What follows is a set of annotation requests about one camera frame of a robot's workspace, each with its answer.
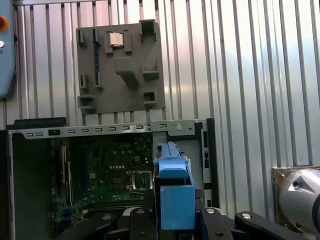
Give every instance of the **metal chassis frame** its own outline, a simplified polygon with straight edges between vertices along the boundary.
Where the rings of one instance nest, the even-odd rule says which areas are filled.
[[[196,129],[197,124],[202,124],[201,129]],[[57,135],[51,135],[51,131],[60,132]],[[35,129],[18,129],[18,130],[7,130],[8,134],[8,175],[9,175],[9,221],[10,221],[10,232],[11,239],[16,239],[15,233],[15,196],[14,196],[14,170],[13,170],[13,143],[12,138],[15,134],[22,134],[25,139],[49,139],[49,138],[69,138],[69,137],[85,137],[85,136],[97,136],[97,135],[113,135],[113,134],[127,134],[127,133],[154,133],[154,132],[167,132],[167,137],[170,139],[181,139],[188,136],[195,136],[195,140],[199,140],[201,152],[199,153],[201,167],[202,167],[202,183],[204,185],[204,199],[205,205],[213,202],[213,196],[219,197],[218,189],[214,189],[214,184],[218,184],[212,177],[212,168],[216,169],[217,159],[210,159],[210,168],[205,168],[204,160],[205,153],[210,152],[209,149],[212,147],[214,156],[216,156],[216,146],[210,142],[209,133],[207,134],[207,140],[205,141],[204,132],[207,132],[207,120],[196,119],[196,120],[174,120],[174,121],[154,121],[154,122],[139,122],[139,123],[123,123],[123,124],[106,124],[106,125],[92,125],[92,126],[66,126],[66,127],[49,127],[49,128],[35,128]],[[206,189],[206,184],[211,184],[212,189]],[[207,207],[218,207],[216,204]]]

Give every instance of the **blue plastic part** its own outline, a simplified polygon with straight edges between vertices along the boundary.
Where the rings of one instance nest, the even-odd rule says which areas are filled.
[[[160,212],[162,230],[195,229],[195,182],[190,163],[180,155],[173,142],[158,144],[161,156],[154,159],[159,165],[160,179],[186,179],[187,184],[160,187]]]
[[[72,214],[72,208],[71,207],[66,207],[65,209],[62,210],[62,214],[71,215]]]
[[[0,48],[0,99],[6,98],[16,78],[14,8],[12,0],[0,0],[0,16],[7,19],[9,27],[0,31],[0,41],[5,46]]]
[[[160,187],[161,229],[192,230],[195,229],[196,196],[195,183],[191,174],[189,185]]]
[[[184,160],[160,160],[159,161],[160,179],[187,179],[188,173],[186,161]]]

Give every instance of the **screw hole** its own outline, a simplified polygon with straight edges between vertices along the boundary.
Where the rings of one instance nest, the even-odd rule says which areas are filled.
[[[295,188],[297,188],[297,187],[299,187],[299,183],[298,183],[297,181],[294,181],[294,182],[292,183],[292,186],[294,186]]]
[[[218,232],[218,231],[215,233],[215,235],[217,237],[223,237],[224,236],[224,234],[222,232]]]

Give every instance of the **black panel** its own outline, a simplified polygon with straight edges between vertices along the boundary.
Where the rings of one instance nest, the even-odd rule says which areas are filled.
[[[209,161],[211,166],[211,189],[212,189],[212,203],[211,206],[219,208],[219,185],[218,185],[218,165],[217,165],[217,150],[216,150],[216,131],[215,120],[208,118],[206,120],[208,131],[208,148],[209,148]]]
[[[53,118],[38,118],[38,119],[17,119],[14,124],[7,125],[8,130],[19,129],[43,129],[43,128],[58,128],[67,126],[67,119],[65,117]]]
[[[8,131],[0,131],[0,239],[9,240]]]

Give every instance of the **metal bolt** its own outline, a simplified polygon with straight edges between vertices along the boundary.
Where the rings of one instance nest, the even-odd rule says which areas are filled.
[[[251,219],[252,218],[252,216],[248,213],[242,213],[241,217],[243,217],[244,219]]]
[[[109,220],[111,219],[111,216],[109,214],[106,214],[102,217],[102,220]]]
[[[206,210],[206,212],[207,212],[208,214],[214,214],[216,211],[215,211],[214,209],[212,209],[212,208],[208,208],[208,209]]]

